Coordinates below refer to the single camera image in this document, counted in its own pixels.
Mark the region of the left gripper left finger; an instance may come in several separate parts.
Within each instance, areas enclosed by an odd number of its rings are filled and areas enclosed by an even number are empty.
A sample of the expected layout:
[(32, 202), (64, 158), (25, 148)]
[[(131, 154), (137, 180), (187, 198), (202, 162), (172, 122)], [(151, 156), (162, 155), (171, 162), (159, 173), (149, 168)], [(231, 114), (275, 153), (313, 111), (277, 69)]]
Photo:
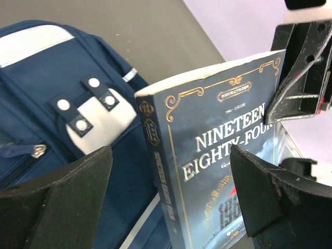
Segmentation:
[(91, 248), (113, 163), (104, 146), (1, 191), (1, 248)]

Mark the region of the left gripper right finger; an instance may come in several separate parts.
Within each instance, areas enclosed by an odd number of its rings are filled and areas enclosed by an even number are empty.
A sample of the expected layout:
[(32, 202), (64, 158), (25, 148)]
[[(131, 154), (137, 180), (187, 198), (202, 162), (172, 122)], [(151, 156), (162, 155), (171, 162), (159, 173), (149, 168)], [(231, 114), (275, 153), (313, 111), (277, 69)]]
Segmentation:
[(310, 176), (315, 160), (274, 165), (232, 145), (230, 163), (254, 248), (331, 248), (331, 187)]

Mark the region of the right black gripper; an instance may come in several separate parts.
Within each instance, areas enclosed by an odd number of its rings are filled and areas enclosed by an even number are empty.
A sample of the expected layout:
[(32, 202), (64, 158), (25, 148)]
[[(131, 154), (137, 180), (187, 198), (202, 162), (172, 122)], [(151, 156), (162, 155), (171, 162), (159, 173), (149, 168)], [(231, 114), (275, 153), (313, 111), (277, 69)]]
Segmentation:
[(311, 118), (329, 105), (331, 20), (278, 25), (272, 50), (285, 49), (279, 87), (264, 123)]

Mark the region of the blue Nineteen Eighty-Four book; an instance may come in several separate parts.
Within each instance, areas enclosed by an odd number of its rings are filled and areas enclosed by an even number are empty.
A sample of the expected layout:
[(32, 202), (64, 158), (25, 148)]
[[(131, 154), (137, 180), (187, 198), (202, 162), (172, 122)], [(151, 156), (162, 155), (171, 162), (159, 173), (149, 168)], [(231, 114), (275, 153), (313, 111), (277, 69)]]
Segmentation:
[(181, 73), (135, 93), (172, 248), (229, 248), (244, 233), (233, 145), (278, 159), (264, 114), (284, 50)]

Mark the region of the navy blue student backpack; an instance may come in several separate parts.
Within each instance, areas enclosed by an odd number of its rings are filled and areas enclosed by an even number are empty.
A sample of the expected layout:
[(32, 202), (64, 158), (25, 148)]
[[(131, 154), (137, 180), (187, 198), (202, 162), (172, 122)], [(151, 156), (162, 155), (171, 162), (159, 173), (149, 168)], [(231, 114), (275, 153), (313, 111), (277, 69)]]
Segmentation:
[(146, 86), (98, 36), (42, 20), (1, 28), (1, 188), (110, 146), (93, 248), (171, 248), (134, 98)]

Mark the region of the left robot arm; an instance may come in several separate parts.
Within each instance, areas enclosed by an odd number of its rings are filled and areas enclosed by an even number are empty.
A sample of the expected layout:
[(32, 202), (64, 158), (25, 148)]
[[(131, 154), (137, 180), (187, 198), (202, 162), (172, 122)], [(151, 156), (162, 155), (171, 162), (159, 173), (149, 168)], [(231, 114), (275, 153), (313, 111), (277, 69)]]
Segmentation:
[[(91, 248), (113, 163), (108, 146), (1, 191), (1, 248)], [(331, 187), (311, 159), (271, 165), (235, 147), (245, 248), (330, 248)]]

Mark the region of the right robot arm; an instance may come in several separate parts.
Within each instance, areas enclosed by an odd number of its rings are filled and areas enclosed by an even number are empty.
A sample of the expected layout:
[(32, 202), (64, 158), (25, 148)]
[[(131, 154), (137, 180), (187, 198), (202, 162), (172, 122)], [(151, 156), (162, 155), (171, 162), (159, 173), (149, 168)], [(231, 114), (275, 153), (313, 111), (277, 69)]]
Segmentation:
[(331, 1), (285, 1), (285, 22), (275, 28), (272, 51), (278, 87), (265, 124), (311, 118), (331, 109)]

